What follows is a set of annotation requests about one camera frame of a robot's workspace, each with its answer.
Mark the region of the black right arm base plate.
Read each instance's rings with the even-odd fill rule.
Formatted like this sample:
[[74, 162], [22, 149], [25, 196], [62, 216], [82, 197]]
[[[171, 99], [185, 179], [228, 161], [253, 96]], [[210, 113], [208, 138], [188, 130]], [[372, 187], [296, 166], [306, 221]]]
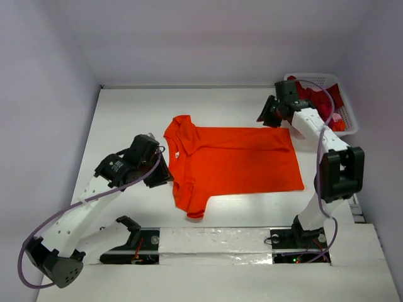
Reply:
[[294, 225], [274, 227], [264, 243], [271, 247], [275, 264], [331, 263], [323, 228], [305, 232]]

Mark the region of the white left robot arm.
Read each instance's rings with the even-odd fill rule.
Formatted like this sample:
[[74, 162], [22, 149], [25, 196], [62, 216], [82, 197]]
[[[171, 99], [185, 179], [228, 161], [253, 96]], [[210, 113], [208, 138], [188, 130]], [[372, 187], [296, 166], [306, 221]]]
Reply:
[[[132, 144], [106, 156], [77, 201], [47, 218], [25, 239], [18, 256], [18, 276], [28, 288], [65, 288], [81, 273], [89, 252], [84, 250], [84, 233], [102, 211], [126, 189], [143, 182], [162, 186], [173, 180], [163, 153], [165, 148], [153, 134], [140, 134]], [[23, 257], [50, 280], [32, 284], [23, 274]]]

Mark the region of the orange t-shirt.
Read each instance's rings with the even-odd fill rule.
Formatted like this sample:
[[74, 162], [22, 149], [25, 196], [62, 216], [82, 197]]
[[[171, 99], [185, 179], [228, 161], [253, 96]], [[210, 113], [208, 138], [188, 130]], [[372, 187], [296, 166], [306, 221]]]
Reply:
[[202, 219], [212, 196], [304, 190], [286, 128], [200, 127], [181, 115], [164, 138], [174, 202], [188, 218]]

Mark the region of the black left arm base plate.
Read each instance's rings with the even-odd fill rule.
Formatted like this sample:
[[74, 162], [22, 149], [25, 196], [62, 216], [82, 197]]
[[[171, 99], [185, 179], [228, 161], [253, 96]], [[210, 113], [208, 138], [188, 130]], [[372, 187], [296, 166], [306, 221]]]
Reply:
[[154, 265], [159, 263], [160, 228], [142, 228], [128, 216], [116, 219], [129, 235], [124, 244], [114, 247], [100, 256], [102, 264]]

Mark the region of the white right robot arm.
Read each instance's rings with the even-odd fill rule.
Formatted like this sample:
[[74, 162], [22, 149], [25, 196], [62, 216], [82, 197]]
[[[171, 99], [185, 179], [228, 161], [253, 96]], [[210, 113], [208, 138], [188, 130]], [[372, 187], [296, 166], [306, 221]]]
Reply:
[[258, 117], [265, 126], [291, 124], [316, 147], [315, 194], [297, 215], [289, 229], [270, 231], [271, 244], [278, 249], [304, 249], [324, 232], [332, 212], [363, 187], [365, 153], [350, 147], [329, 128], [314, 104], [299, 95], [297, 81], [275, 83], [276, 94], [269, 96]]

